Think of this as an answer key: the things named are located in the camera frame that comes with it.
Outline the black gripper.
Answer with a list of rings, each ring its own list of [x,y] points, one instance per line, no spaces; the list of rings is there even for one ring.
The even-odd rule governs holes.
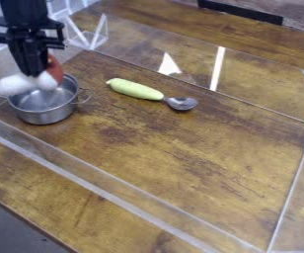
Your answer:
[[[48,48],[64,48],[64,24],[49,18],[47,0],[0,0],[0,9],[0,43],[20,71],[37,77],[48,67]]]

